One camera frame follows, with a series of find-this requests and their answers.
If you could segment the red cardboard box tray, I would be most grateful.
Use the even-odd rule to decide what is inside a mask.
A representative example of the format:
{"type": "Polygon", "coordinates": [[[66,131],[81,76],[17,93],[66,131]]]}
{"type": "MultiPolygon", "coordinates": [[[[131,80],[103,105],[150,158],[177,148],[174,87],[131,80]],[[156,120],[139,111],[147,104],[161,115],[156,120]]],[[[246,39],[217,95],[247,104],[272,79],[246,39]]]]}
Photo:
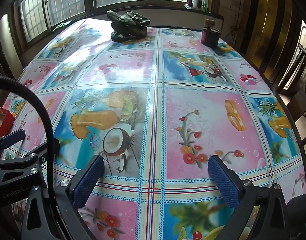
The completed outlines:
{"type": "Polygon", "coordinates": [[[9,110],[0,107],[0,137],[8,135],[15,121],[9,110]]]}

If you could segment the colourful fruit print tablecloth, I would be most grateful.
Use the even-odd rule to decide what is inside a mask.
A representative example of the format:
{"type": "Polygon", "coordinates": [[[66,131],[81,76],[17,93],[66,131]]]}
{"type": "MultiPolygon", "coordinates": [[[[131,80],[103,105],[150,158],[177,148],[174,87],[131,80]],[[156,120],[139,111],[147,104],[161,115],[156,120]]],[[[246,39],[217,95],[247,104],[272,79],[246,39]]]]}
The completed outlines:
{"type": "Polygon", "coordinates": [[[54,182],[100,155],[105,172],[79,212],[96,239],[204,239],[233,210],[209,158],[255,185],[306,193],[306,159],[284,104],[220,40],[149,28],[115,43],[108,21],[81,20],[40,49],[19,77],[44,104],[60,142],[54,182]]]}

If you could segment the carved wooden chair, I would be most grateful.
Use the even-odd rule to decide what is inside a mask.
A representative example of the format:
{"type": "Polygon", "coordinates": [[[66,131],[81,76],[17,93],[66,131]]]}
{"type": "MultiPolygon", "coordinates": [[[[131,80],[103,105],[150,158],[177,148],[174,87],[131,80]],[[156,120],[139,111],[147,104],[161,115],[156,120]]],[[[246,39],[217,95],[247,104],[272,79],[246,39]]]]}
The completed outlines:
{"type": "MultiPolygon", "coordinates": [[[[283,79],[281,84],[277,87],[277,91],[281,92],[287,84],[287,81],[292,77],[292,74],[296,74],[295,80],[293,81],[293,83],[295,83],[295,88],[288,94],[290,96],[290,101],[286,105],[294,122],[299,120],[302,116],[306,119],[306,77],[304,79],[301,78],[306,66],[306,50],[300,43],[298,43],[297,47],[299,48],[299,53],[285,76],[286,80],[283,79]]],[[[301,146],[305,146],[305,144],[306,137],[300,142],[301,146]]]]}

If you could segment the green cloth on sill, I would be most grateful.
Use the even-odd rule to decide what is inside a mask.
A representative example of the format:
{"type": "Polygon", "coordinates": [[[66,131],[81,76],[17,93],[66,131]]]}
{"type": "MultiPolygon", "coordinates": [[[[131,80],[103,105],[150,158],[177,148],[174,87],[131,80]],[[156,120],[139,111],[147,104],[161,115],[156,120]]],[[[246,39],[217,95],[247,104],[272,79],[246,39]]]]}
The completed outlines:
{"type": "Polygon", "coordinates": [[[67,22],[59,23],[56,27],[54,27],[53,32],[55,32],[57,29],[65,28],[70,23],[71,23],[71,20],[67,22]]]}

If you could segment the dark red jar with lid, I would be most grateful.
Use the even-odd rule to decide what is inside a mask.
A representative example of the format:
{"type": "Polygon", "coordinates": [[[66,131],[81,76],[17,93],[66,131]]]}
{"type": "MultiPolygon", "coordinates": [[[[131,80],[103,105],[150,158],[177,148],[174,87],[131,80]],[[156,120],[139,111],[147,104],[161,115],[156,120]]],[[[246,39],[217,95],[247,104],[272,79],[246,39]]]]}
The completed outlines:
{"type": "Polygon", "coordinates": [[[215,21],[205,18],[201,36],[201,43],[207,47],[215,48],[218,46],[220,31],[215,28],[215,21]]]}

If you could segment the dark green leafy vegetable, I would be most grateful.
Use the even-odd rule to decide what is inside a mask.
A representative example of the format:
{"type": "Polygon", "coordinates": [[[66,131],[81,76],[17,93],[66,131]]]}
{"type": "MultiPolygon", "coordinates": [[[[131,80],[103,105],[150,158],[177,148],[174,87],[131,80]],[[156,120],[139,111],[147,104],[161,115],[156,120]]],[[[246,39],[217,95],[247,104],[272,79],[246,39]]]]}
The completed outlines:
{"type": "Polygon", "coordinates": [[[147,36],[147,28],[150,19],[133,11],[126,11],[124,14],[109,10],[106,12],[107,18],[112,21],[110,24],[113,32],[110,38],[113,42],[121,43],[126,41],[139,40],[147,36]]]}

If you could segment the green bottle on sill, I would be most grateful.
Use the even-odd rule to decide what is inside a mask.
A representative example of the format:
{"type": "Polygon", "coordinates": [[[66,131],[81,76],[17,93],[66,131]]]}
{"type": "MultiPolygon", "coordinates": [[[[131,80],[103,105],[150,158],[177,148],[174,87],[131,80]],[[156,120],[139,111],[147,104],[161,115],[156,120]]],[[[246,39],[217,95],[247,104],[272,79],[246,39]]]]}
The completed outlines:
{"type": "Polygon", "coordinates": [[[208,10],[208,2],[209,2],[209,0],[204,0],[203,1],[203,10],[204,10],[204,12],[209,12],[209,10],[208,10]]]}

